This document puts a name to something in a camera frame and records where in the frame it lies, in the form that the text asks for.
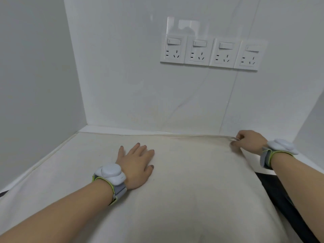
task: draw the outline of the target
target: wall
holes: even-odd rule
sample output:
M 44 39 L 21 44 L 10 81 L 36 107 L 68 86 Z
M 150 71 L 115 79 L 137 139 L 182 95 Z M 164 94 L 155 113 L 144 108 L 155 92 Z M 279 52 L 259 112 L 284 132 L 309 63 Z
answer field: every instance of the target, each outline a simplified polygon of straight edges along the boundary
M 324 92 L 300 129 L 294 143 L 309 159 L 324 168 Z
M 85 126 L 63 0 L 0 0 L 0 188 Z
M 293 140 L 324 88 L 322 0 L 64 0 L 87 122 Z M 159 62 L 168 16 L 265 39 L 256 72 Z

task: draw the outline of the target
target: white outlet plate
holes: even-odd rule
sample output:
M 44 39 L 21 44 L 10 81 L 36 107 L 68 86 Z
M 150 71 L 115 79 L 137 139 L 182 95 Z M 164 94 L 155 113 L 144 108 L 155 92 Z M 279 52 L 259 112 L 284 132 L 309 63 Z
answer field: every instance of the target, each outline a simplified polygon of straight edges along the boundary
M 231 43 L 232 49 L 219 48 L 220 43 Z M 215 40 L 209 66 L 233 68 L 241 40 L 219 37 Z
M 168 44 L 168 38 L 176 38 L 181 40 L 180 45 L 170 45 Z M 161 62 L 170 63 L 184 63 L 184 58 L 186 54 L 187 36 L 167 34 L 162 37 L 161 46 Z
M 194 41 L 206 42 L 206 47 L 194 46 Z M 213 37 L 188 36 L 185 64 L 208 66 L 213 48 Z
M 257 71 L 260 67 L 262 57 L 267 48 L 268 41 L 264 40 L 244 40 L 238 50 L 234 68 Z M 247 51 L 248 47 L 254 47 L 257 51 Z

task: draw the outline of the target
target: gray wall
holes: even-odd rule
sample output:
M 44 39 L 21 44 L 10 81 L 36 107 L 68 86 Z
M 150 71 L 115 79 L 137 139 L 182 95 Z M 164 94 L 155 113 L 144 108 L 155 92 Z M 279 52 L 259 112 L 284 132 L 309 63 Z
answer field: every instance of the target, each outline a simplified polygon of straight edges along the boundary
M 324 92 L 318 98 L 294 143 L 303 155 L 324 168 Z
M 0 189 L 86 125 L 63 0 L 0 0 Z

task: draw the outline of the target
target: person's right hand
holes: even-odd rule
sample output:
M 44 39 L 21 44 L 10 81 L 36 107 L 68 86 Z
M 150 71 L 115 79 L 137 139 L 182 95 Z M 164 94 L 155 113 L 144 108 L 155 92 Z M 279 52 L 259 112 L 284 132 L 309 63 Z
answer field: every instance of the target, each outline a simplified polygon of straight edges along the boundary
M 241 147 L 244 150 L 261 155 L 262 147 L 267 146 L 268 140 L 260 133 L 253 130 L 240 130 L 236 136 L 239 141 L 233 141 L 231 144 L 235 147 Z

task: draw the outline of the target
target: forearm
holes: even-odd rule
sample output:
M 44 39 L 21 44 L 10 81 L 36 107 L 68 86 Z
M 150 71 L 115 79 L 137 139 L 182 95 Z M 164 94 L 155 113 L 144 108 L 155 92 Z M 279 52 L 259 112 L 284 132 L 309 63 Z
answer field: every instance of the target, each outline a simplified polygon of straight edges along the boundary
M 5 242 L 69 242 L 113 198 L 111 186 L 98 179 L 37 212 L 0 236 Z
M 324 174 L 285 153 L 275 153 L 271 167 L 306 224 L 324 242 Z

